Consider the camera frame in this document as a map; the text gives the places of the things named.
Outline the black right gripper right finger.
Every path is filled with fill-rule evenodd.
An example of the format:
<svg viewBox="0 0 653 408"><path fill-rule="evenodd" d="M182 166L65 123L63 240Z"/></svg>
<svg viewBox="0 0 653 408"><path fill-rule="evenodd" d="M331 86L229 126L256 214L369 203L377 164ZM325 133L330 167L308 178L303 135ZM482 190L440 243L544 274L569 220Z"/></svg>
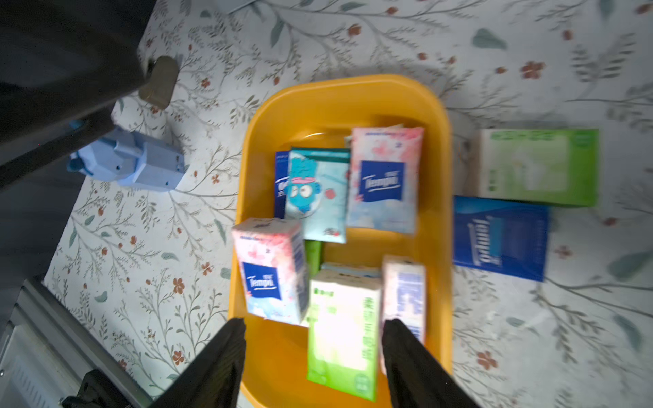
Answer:
<svg viewBox="0 0 653 408"><path fill-rule="evenodd" d="M384 323L382 347L392 406L477 406L402 321Z"/></svg>

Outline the dark blue Tempo tissue pack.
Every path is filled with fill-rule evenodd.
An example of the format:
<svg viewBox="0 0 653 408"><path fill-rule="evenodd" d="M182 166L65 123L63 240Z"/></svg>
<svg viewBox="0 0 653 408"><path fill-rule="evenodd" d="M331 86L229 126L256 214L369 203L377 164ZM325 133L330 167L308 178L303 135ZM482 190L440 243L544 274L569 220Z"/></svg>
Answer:
<svg viewBox="0 0 653 408"><path fill-rule="evenodd" d="M274 217L283 219L286 208L289 151L275 153L275 200Z"/></svg>

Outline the pink floral tissue pack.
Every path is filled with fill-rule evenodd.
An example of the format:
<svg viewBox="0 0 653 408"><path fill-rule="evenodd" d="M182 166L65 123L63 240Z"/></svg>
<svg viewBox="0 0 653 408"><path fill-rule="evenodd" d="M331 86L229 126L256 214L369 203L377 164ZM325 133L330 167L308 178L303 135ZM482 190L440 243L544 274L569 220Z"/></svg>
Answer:
<svg viewBox="0 0 653 408"><path fill-rule="evenodd" d="M385 255L382 264L383 302L380 330L386 321L398 319L425 344L426 267L411 258Z"/></svg>

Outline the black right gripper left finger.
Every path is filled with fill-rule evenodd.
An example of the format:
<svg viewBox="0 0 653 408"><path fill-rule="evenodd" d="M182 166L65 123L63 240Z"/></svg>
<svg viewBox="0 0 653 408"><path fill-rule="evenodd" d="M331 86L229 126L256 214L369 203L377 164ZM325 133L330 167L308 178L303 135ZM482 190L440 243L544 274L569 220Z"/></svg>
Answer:
<svg viewBox="0 0 653 408"><path fill-rule="evenodd" d="M242 318L227 321L154 407L235 407L247 343Z"/></svg>

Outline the pink blue Tempo tissue pack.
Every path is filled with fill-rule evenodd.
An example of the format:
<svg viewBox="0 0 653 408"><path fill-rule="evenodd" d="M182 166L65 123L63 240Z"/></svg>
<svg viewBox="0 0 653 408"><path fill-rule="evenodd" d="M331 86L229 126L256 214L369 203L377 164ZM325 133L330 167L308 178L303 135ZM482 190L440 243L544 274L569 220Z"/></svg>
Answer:
<svg viewBox="0 0 653 408"><path fill-rule="evenodd" d="M416 233L424 133L422 127L352 130L347 227Z"/></svg>

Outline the light blue tissue pack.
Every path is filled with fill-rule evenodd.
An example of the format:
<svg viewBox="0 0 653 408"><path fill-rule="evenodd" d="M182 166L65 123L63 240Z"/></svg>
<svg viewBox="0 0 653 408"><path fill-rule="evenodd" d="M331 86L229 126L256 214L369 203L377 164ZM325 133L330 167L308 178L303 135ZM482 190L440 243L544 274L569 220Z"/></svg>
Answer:
<svg viewBox="0 0 653 408"><path fill-rule="evenodd" d="M378 268L361 266L361 265L347 265L346 263L332 263L327 262L321 265L323 270L332 270L345 275L356 275L367 278L380 278L381 271Z"/></svg>

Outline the teal cartoon tissue pack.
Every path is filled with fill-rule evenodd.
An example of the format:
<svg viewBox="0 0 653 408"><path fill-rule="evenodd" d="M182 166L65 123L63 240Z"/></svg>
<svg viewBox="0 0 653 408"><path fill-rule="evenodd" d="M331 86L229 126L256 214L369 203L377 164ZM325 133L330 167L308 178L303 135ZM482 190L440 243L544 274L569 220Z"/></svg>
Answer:
<svg viewBox="0 0 653 408"><path fill-rule="evenodd" d="M299 220L304 239L346 243L350 150L289 151L285 218Z"/></svg>

